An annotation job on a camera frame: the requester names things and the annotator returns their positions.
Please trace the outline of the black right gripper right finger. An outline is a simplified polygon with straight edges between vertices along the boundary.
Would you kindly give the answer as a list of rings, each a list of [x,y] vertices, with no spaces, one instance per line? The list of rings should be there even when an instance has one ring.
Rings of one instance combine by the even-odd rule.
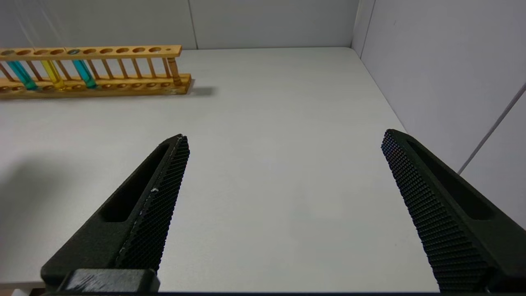
[[[526,233],[414,137],[381,150],[443,294],[523,294]]]

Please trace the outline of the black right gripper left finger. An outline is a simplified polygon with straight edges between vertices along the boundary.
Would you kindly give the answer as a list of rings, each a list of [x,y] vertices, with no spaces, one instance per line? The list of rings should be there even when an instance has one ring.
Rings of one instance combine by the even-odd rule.
[[[79,268],[157,272],[189,155],[184,135],[160,143],[43,265],[46,287]]]

